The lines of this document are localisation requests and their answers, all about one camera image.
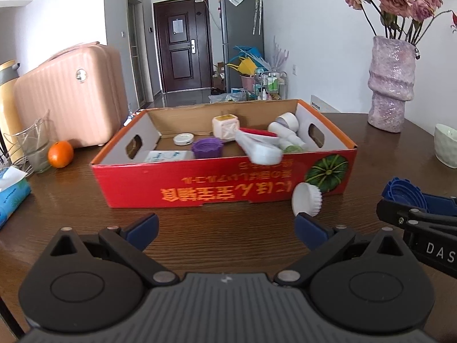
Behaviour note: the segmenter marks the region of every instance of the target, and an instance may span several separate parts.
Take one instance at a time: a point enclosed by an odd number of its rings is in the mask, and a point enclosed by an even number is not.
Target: vase
[[[368,87],[373,98],[368,123],[400,133],[405,103],[414,98],[415,47],[403,40],[375,36],[372,55]]]

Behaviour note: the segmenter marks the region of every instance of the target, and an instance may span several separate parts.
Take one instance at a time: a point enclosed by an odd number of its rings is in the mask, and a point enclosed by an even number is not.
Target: brown table surface
[[[359,146],[344,195],[324,198],[317,217],[328,226],[344,223],[362,233],[384,224],[375,214],[385,184],[410,179],[424,192],[457,193],[457,170],[440,163],[433,136],[407,121],[401,134],[369,126],[363,114],[328,114]],[[98,147],[77,150],[74,162],[30,178],[32,194],[0,230],[0,293],[26,328],[17,293],[26,273],[51,237],[63,226],[95,233],[125,226],[152,210],[111,209],[89,167]],[[307,249],[295,238],[290,201],[207,204],[199,208],[157,209],[158,238],[146,253],[180,276],[192,272],[266,272],[270,276]],[[440,342],[457,342],[457,280],[424,266],[436,291],[426,332]],[[0,342],[13,339],[0,326]]]

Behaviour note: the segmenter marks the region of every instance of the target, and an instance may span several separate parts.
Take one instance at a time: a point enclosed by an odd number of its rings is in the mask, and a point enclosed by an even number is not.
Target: gray ridged panel
[[[421,331],[367,337],[332,326],[264,274],[188,274],[155,288],[126,321],[86,335],[31,331],[21,343],[433,343]]]

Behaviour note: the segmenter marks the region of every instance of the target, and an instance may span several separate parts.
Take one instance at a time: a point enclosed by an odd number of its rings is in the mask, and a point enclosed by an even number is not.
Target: refrigerator
[[[220,0],[222,20],[222,43],[225,63],[225,88],[228,93],[232,88],[242,88],[239,72],[229,68],[227,63],[239,53],[234,46],[256,47],[264,56],[263,20],[262,32],[259,35],[259,18],[255,35],[254,28],[255,0],[243,0],[235,6],[229,0]]]

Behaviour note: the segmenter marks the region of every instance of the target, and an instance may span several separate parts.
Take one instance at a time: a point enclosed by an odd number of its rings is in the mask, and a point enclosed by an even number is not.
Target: orange
[[[47,153],[47,159],[55,168],[64,168],[73,160],[74,155],[75,152],[71,144],[66,140],[61,140],[51,146]]]

